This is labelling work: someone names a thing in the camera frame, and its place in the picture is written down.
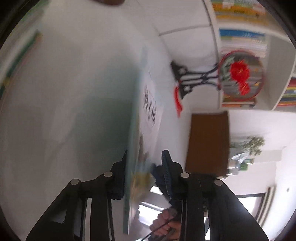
green plant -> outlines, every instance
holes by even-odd
[[[265,144],[263,137],[252,137],[251,140],[241,145],[243,151],[248,152],[250,155],[260,155],[260,147]]]

red tassel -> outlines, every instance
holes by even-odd
[[[179,118],[180,115],[181,115],[181,112],[183,110],[183,107],[182,107],[182,105],[180,103],[180,100],[179,100],[179,86],[175,87],[174,99],[175,99],[175,104],[176,104],[177,115],[178,115],[178,118]]]

red circular rim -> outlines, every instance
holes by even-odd
[[[235,53],[235,52],[244,52],[244,53],[248,53],[248,54],[250,54],[250,55],[256,57],[251,51],[245,51],[245,50],[234,50],[234,51],[231,51],[231,52],[229,52],[228,54],[226,54],[226,55],[221,59],[221,61],[219,62],[219,66],[218,66],[218,82],[219,82],[219,85],[221,86],[221,89],[222,89],[222,90],[223,90],[223,88],[222,88],[222,81],[220,80],[220,68],[221,68],[221,65],[222,65],[222,63],[225,61],[225,59],[226,59],[229,55],[231,55],[231,54],[233,54],[233,53]],[[262,65],[262,63],[261,63],[259,57],[258,57],[258,61],[259,61],[259,64],[260,64],[262,70],[264,70],[264,69],[263,69],[263,65]],[[259,94],[259,92],[261,91],[261,89],[262,89],[262,87],[263,87],[263,85],[264,85],[264,79],[265,79],[265,74],[264,74],[264,71],[263,71],[263,72],[262,72],[262,84],[261,84],[260,87],[258,88],[258,91],[256,92],[256,94],[253,95],[253,96],[250,97],[250,98],[246,98],[246,99],[243,99],[243,100],[242,100],[242,99],[234,99],[233,101],[237,101],[237,102],[239,102],[239,101],[241,101],[241,102],[245,102],[245,101],[249,101],[249,100],[253,99],[254,97],[256,97],[256,96]]]

human hand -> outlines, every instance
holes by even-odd
[[[164,225],[169,219],[172,219],[173,216],[170,215],[168,209],[164,209],[162,213],[158,214],[157,219],[153,221],[153,224],[150,226],[150,230],[153,232],[158,227]],[[170,240],[177,240],[180,237],[181,231],[181,222],[179,221],[171,221],[167,225],[153,232],[155,235],[162,236],[167,235],[168,230],[170,228],[175,229],[175,232],[168,236],[167,238]]]

red flower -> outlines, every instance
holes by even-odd
[[[249,84],[246,82],[244,82],[244,83],[239,82],[239,91],[240,91],[241,95],[248,94],[250,92]]]
[[[243,61],[234,62],[230,65],[230,76],[238,83],[244,83],[250,77],[248,65]]]

